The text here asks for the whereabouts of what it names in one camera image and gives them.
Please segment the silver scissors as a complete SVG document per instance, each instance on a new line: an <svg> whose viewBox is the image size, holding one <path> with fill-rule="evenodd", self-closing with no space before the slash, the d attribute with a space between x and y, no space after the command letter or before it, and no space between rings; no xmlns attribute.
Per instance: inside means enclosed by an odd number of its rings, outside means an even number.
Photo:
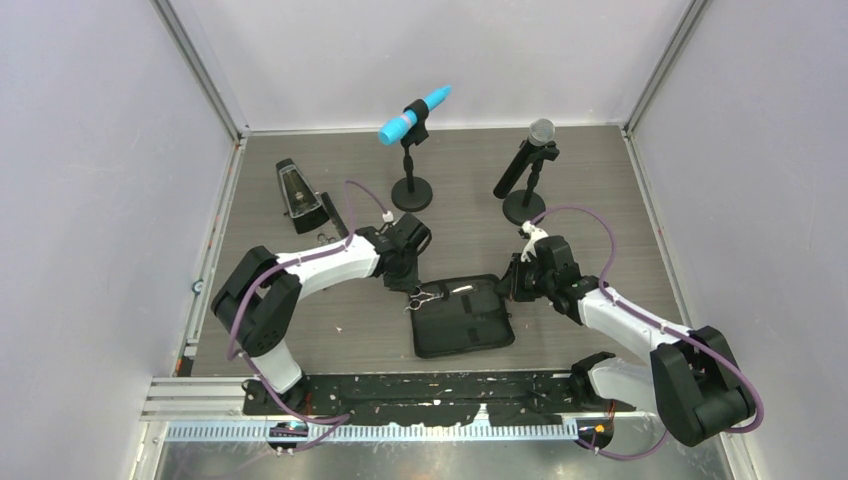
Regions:
<svg viewBox="0 0 848 480"><path fill-rule="evenodd" d="M449 289L446 292L443 292L443 291L430 292L430 291L424 290L421 286L419 286L419 287L416 287L411 293L408 294L408 301L407 301L407 304L404 308L404 311L405 312L417 311L424 304L426 304L428 302L446 299L450 295L471 292L471 291L474 291L474 290L475 290L475 286L471 285L471 284L462 285L462 286L459 286L459 287L456 287L456 288L453 288L453 289Z"/></svg>
<svg viewBox="0 0 848 480"><path fill-rule="evenodd" d="M324 234L324 233L319 233L317 235L316 239L317 239L317 242L320 246L333 244L333 243L336 243L338 241L337 237L335 237L333 235L327 235L327 234Z"/></svg>

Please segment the black zip tool case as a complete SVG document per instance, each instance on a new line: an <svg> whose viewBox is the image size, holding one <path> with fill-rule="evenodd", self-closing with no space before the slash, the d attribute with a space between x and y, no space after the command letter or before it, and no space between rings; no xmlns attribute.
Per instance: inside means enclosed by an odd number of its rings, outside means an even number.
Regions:
<svg viewBox="0 0 848 480"><path fill-rule="evenodd" d="M424 304L410 315L413 350L417 357L434 359L510 346L515 341L511 314L496 294L499 278L493 274L455 277L423 283L424 290L446 292L462 285L475 290Z"/></svg>

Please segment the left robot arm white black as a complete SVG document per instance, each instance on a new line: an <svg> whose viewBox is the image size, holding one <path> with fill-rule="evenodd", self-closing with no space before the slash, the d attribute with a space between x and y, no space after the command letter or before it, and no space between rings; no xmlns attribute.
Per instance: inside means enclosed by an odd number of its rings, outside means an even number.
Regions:
<svg viewBox="0 0 848 480"><path fill-rule="evenodd" d="M211 301L211 312L230 335L227 355L245 354L270 386L270 403L284 414L298 412L307 389L285 340L298 303L337 284L367 278L381 278L390 291L408 292L419 284L418 258L431 240L431 230L405 214L310 250L248 250Z"/></svg>

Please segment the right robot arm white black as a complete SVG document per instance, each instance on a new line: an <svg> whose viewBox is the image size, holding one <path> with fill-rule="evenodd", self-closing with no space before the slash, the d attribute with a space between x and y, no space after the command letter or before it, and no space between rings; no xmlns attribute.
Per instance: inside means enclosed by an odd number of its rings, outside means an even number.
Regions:
<svg viewBox="0 0 848 480"><path fill-rule="evenodd" d="M730 344L717 329L690 329L635 306L596 276L581 273L568 242L536 229L524 234L497 289L516 302L545 298L575 323L600 332L640 360L609 352L573 369L574 403L596 410L616 400L659 417L670 435L692 447L758 418L752 387L744 382Z"/></svg>

